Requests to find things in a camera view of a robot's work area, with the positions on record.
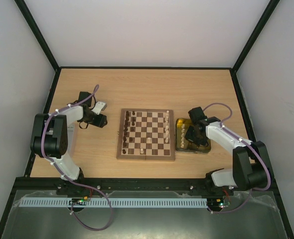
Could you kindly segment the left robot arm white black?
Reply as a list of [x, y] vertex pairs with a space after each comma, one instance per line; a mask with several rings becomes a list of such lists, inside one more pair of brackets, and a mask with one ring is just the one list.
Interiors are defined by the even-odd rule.
[[30, 141], [31, 151], [49, 161], [63, 180], [77, 180], [81, 169], [68, 152], [68, 127], [77, 121], [103, 128], [108, 123], [102, 114], [106, 107], [105, 102], [96, 101], [95, 93], [80, 92], [78, 100], [52, 114], [37, 114]]

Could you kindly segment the wooden folding chess board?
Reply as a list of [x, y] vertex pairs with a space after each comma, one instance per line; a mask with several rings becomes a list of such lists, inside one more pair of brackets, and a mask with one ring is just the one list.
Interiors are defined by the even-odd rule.
[[[119, 160], [175, 161], [175, 129], [173, 110], [121, 109], [116, 158]], [[126, 111], [129, 111], [128, 132], [124, 132]]]

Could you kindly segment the black frame rail front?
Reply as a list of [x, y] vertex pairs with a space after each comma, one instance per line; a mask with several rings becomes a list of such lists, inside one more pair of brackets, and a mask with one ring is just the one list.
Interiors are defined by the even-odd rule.
[[[224, 192], [233, 195], [236, 189], [209, 188], [204, 178], [199, 179], [135, 179], [135, 178], [83, 178], [81, 184], [95, 187], [103, 192], [113, 191], [172, 191], [192, 196], [223, 196]], [[12, 191], [15, 190], [54, 190], [58, 195], [88, 195], [89, 189], [76, 186], [60, 178], [17, 177]]]

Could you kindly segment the gold metal tray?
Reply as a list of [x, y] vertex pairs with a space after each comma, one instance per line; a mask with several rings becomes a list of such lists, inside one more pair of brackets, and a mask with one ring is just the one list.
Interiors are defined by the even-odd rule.
[[187, 140], [191, 136], [191, 130], [194, 126], [190, 119], [178, 118], [175, 122], [175, 150], [185, 153], [208, 154], [211, 151], [211, 142], [197, 146], [194, 142]]

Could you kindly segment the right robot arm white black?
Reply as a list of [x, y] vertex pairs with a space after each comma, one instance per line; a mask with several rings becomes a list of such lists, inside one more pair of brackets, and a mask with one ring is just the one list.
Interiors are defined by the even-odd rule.
[[241, 191], [250, 189], [266, 191], [270, 188], [274, 173], [266, 145], [242, 138], [216, 117], [200, 117], [191, 120], [185, 139], [197, 146], [214, 141], [232, 156], [232, 167], [206, 174], [205, 190], [216, 195], [224, 186]]

